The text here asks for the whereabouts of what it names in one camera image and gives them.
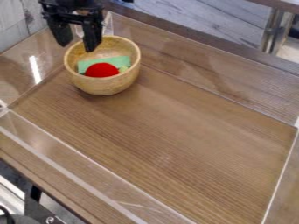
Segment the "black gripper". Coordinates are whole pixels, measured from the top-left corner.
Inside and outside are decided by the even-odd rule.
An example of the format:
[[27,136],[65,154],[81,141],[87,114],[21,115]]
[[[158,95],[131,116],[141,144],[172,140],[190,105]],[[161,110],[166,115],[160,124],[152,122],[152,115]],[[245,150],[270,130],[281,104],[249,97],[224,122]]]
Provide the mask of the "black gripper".
[[85,51],[93,52],[101,43],[101,0],[38,0],[38,4],[57,44],[63,47],[73,40],[67,24],[82,25]]

